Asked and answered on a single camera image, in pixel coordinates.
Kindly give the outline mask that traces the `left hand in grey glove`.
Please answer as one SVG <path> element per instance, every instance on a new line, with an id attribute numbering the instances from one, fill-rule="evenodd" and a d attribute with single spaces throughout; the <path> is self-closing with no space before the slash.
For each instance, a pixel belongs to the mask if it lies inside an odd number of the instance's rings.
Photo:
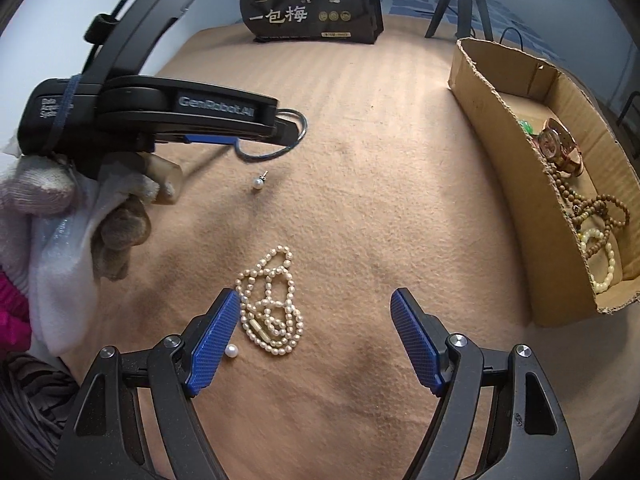
<path id="1" fill-rule="evenodd" d="M 106 156 L 96 180 L 40 156 L 1 156 L 1 270 L 27 287 L 35 219 L 78 222 L 89 246 L 95 278 L 120 281 L 129 271 L 131 249 L 151 235 L 145 206 L 173 205 L 182 189 L 179 165 L 154 154 Z"/>

